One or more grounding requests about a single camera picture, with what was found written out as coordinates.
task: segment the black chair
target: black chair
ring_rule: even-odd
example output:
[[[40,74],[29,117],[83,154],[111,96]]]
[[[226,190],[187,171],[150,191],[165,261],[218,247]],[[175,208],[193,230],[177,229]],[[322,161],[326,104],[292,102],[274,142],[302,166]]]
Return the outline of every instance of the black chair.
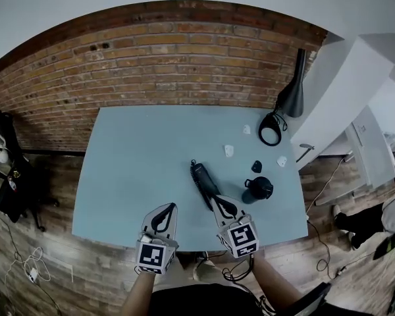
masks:
[[[10,151],[9,157],[13,160],[12,168],[7,175],[0,172],[0,178],[3,179],[0,187],[0,211],[15,223],[21,215],[26,217],[26,210],[29,209],[37,228],[44,232],[45,228],[38,222],[38,206],[46,201],[59,206],[59,202],[47,197],[45,177],[23,156],[10,113],[0,111],[0,132]]]

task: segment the table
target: table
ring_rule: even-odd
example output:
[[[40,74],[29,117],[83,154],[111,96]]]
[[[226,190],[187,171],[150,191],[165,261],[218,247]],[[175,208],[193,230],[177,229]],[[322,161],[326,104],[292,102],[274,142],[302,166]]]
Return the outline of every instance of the table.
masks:
[[[257,136],[266,114],[266,109],[199,105],[100,109],[79,179],[72,233],[135,247],[146,214],[174,202],[180,251],[223,250],[215,237],[215,216],[190,176],[195,159],[205,165],[221,193],[232,198],[241,198],[246,179],[266,176],[272,182],[269,199],[243,204],[256,223],[261,246],[307,236],[289,135],[283,132],[275,147]],[[246,124],[251,134],[243,132]],[[226,157],[225,145],[234,146],[232,157]],[[285,167],[277,164],[282,155]],[[261,174],[251,170],[256,160],[262,162]]]

